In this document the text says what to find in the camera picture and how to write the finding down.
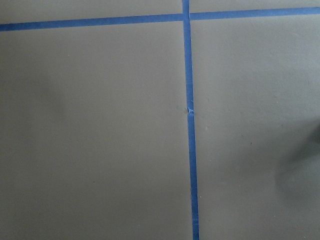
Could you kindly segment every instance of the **floor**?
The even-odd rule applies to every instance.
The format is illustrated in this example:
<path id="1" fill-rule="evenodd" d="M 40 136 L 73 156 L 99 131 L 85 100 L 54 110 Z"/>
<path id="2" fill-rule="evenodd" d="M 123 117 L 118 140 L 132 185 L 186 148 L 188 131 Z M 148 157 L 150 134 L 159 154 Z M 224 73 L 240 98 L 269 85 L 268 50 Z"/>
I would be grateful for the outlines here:
<path id="1" fill-rule="evenodd" d="M 320 238 L 320 0 L 1 5 L 0 239 Z"/>

